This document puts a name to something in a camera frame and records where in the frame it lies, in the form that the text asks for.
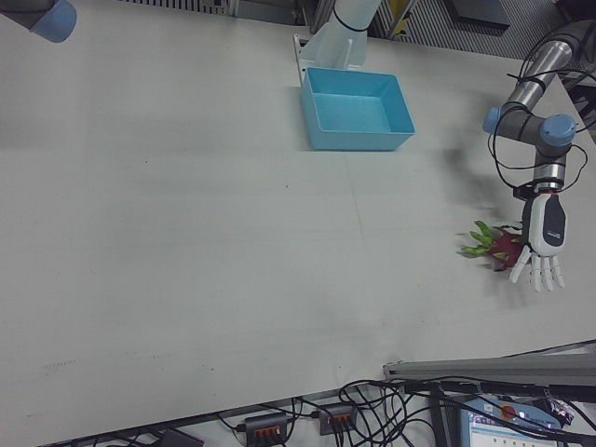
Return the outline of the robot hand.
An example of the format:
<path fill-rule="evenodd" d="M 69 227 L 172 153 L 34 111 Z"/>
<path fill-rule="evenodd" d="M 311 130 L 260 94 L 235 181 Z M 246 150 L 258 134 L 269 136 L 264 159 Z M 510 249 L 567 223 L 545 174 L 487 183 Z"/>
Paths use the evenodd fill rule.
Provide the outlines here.
<path fill-rule="evenodd" d="M 509 281 L 517 283 L 526 265 L 536 292 L 565 287 L 559 255 L 565 247 L 567 218 L 556 193 L 541 193 L 522 211 L 521 254 L 511 268 Z"/>

